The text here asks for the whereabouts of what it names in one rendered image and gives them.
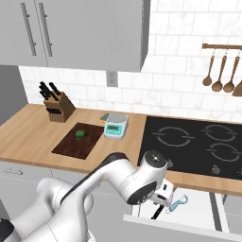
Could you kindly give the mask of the wooden knife block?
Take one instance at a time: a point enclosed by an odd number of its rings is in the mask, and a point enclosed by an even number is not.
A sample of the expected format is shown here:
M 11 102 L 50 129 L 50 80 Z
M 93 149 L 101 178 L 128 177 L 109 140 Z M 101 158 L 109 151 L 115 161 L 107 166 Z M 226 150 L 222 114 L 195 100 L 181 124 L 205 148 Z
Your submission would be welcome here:
M 57 99 L 58 101 L 53 97 L 49 97 L 43 103 L 51 122 L 65 123 L 76 107 L 64 92 L 61 92 L 61 94 L 57 96 Z

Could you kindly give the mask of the tall grey cabinet panel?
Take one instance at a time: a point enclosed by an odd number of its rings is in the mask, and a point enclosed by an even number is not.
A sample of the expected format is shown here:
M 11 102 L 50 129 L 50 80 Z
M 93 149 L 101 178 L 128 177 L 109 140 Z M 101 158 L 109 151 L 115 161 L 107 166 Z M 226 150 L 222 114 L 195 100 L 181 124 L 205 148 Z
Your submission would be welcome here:
M 0 126 L 27 104 L 19 68 L 0 65 Z

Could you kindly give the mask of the open white drawer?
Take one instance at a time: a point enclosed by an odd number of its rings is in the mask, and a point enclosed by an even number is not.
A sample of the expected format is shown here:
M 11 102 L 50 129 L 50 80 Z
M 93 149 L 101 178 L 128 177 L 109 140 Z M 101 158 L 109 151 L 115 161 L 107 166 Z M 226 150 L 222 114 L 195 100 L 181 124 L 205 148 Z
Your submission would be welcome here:
M 159 205 L 151 200 L 133 206 L 124 221 L 134 234 L 134 242 L 242 242 L 242 222 L 239 232 L 229 228 L 222 199 L 219 194 L 177 188 L 172 203 L 188 197 L 188 202 L 179 205 L 167 214 L 166 207 L 156 219 L 151 219 Z

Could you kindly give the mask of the black hob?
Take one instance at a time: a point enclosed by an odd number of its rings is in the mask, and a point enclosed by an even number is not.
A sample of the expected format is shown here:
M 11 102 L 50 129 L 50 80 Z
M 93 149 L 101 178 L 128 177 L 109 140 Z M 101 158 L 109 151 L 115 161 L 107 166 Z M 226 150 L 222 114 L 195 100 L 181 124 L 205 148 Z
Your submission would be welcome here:
M 137 165 L 151 150 L 173 162 L 170 171 L 242 181 L 242 125 L 148 116 Z

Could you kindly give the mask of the black handled knife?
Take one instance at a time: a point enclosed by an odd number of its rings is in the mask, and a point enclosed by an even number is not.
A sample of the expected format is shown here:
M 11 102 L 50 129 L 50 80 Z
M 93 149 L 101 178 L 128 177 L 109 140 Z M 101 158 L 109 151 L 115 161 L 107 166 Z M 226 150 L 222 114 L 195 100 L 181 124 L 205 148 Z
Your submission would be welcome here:
M 163 208 L 164 208 L 164 206 L 160 205 L 159 208 L 154 213 L 154 215 L 151 217 L 151 219 L 156 219 L 159 216 L 159 214 L 161 213 L 161 211 L 163 210 Z

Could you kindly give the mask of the grey drawer front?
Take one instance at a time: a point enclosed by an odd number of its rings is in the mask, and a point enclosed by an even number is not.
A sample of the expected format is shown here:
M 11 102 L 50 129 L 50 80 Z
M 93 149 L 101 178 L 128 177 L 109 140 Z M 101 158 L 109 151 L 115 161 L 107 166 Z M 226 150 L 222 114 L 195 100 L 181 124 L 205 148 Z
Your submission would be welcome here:
M 4 169 L 21 169 L 23 171 L 23 175 L 5 173 L 3 172 Z M 41 179 L 51 176 L 52 174 L 49 168 L 0 161 L 0 177 L 22 180 L 27 182 L 39 182 Z

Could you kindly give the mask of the teal and white kitchen scale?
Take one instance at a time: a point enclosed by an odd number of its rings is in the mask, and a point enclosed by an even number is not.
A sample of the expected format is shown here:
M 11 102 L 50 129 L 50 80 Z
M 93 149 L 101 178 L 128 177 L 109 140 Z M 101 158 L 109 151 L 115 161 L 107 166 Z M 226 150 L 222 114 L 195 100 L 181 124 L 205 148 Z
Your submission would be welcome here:
M 110 113 L 104 128 L 104 137 L 122 140 L 129 125 L 129 117 L 122 113 Z

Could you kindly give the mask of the wooden wall rail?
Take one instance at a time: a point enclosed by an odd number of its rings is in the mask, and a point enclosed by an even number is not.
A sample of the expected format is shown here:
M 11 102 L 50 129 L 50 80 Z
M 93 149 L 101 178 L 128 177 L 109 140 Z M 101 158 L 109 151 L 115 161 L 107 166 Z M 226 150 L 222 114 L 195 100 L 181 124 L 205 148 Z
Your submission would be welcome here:
M 236 44 L 214 44 L 214 43 L 203 43 L 202 48 L 208 49 L 234 49 L 234 50 L 242 50 L 242 45 Z

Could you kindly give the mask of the wooden spatula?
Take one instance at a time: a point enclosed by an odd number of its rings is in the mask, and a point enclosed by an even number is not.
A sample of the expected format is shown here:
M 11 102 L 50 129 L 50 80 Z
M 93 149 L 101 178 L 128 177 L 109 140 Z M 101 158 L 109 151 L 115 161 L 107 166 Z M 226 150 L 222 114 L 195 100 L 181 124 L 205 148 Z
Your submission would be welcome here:
M 242 80 L 234 88 L 233 96 L 242 96 Z

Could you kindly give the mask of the wide grey cupboard door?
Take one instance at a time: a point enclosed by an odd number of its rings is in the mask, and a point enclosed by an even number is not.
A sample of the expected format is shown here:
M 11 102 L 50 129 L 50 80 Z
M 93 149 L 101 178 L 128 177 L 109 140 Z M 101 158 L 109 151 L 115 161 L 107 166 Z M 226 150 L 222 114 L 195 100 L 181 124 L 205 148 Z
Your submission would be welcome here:
M 147 56 L 150 0 L 35 0 L 43 3 L 55 68 L 139 72 Z

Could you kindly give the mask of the grey wall outlet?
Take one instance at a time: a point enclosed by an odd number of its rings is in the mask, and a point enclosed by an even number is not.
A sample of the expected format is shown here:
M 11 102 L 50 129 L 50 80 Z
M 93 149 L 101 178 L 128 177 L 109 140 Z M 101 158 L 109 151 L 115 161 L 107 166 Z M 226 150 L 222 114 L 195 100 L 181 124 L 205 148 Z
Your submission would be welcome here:
M 117 87 L 118 86 L 118 73 L 116 71 L 107 71 L 107 86 L 108 87 Z

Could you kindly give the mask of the narrow grey cupboard door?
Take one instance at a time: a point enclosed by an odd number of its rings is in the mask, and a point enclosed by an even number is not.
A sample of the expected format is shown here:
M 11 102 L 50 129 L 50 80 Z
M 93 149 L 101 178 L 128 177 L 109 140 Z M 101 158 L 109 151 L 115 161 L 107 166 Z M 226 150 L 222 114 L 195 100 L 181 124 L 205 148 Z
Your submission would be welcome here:
M 20 3 L 26 4 L 30 15 L 28 20 L 36 43 L 36 56 L 32 56 L 30 50 Z M 0 64 L 47 66 L 35 0 L 0 0 Z

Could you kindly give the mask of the dark brown cutting board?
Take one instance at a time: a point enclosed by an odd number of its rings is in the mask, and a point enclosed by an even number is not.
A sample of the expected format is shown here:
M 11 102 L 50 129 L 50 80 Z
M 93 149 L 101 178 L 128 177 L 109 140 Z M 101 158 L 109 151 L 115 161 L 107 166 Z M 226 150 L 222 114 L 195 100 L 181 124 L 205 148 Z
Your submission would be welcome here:
M 76 137 L 76 132 L 80 130 L 85 132 L 82 139 Z M 103 131 L 104 128 L 101 126 L 76 123 L 52 150 L 52 153 L 85 160 Z

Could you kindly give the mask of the wooden spoon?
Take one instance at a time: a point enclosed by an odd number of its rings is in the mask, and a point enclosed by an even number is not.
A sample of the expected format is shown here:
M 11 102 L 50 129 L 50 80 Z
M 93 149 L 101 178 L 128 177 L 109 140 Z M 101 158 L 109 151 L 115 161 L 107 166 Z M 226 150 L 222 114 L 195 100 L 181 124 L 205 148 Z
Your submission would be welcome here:
M 231 93 L 234 89 L 234 84 L 233 84 L 233 77 L 234 77 L 234 74 L 235 74 L 235 71 L 237 69 L 237 66 L 238 66 L 238 63 L 239 63 L 239 60 L 240 60 L 240 57 L 237 56 L 234 60 L 234 63 L 233 63 L 233 71 L 232 71 L 232 75 L 231 75 L 231 78 L 230 78 L 230 81 L 227 82 L 224 87 L 223 87 L 223 91 L 225 93 Z
M 209 86 L 212 83 L 211 70 L 212 70 L 212 67 L 213 67 L 214 59 L 215 59 L 215 56 L 212 56 L 211 59 L 210 59 L 210 65 L 209 65 L 208 75 L 207 75 L 207 77 L 202 82 L 202 84 L 204 86 Z
M 223 73 L 223 70 L 224 70 L 224 67 L 225 67 L 225 64 L 226 64 L 226 60 L 227 60 L 227 56 L 224 56 L 222 58 L 222 62 L 221 62 L 221 65 L 220 65 L 220 71 L 219 71 L 219 76 L 218 76 L 218 79 L 217 81 L 212 85 L 212 90 L 214 92 L 220 92 L 223 85 L 221 83 L 221 77 L 222 77 L 222 73 Z

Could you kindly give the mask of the blue and white peeler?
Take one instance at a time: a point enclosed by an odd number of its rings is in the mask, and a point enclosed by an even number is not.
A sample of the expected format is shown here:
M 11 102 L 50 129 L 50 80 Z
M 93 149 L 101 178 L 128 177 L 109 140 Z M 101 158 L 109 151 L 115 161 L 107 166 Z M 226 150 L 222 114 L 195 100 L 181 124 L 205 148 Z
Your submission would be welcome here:
M 179 205 L 183 205 L 187 202 L 188 202 L 188 197 L 186 195 L 183 195 L 181 199 L 178 199 L 175 202 L 173 202 L 165 212 L 167 214 L 172 213 Z

